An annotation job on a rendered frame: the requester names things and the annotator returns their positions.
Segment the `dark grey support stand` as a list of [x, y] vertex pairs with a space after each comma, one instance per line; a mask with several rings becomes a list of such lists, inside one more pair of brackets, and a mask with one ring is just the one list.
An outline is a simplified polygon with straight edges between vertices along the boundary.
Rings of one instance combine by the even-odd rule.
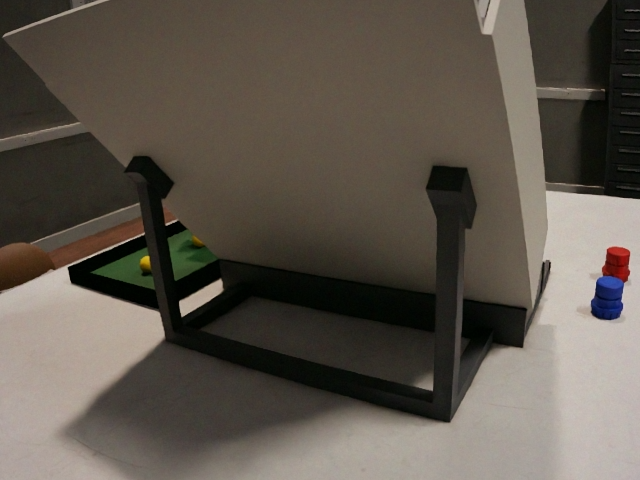
[[149, 156], [133, 156], [124, 173], [137, 185], [167, 342], [321, 390], [451, 422], [493, 340], [493, 329], [478, 327], [460, 357], [465, 229], [472, 228], [477, 208], [467, 168], [432, 166], [426, 186], [437, 218], [433, 391], [327, 366], [199, 330], [249, 298], [250, 284], [240, 282], [182, 317], [161, 200], [166, 199], [174, 182]]

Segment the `red plug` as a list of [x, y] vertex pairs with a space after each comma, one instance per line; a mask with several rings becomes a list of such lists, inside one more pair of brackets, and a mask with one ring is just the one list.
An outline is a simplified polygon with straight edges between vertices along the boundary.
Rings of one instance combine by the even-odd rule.
[[606, 251], [605, 265], [602, 267], [602, 276], [611, 276], [621, 279], [623, 283], [630, 276], [629, 268], [630, 251], [623, 247], [609, 247]]

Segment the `large white panel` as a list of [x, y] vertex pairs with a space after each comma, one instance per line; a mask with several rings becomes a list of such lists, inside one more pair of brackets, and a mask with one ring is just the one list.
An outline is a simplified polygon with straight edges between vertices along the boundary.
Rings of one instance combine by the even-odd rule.
[[2, 38], [174, 182], [223, 290], [435, 332], [425, 189], [467, 168], [461, 337], [523, 348], [551, 272], [524, 0], [98, 0]]

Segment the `blue plug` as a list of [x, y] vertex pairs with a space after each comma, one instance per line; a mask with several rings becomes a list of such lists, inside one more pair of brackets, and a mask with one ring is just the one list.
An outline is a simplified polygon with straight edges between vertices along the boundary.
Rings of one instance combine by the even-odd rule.
[[623, 289], [623, 281], [616, 277], [603, 276], [598, 278], [596, 292], [590, 303], [592, 314], [607, 320], [619, 318], [624, 307], [621, 302]]

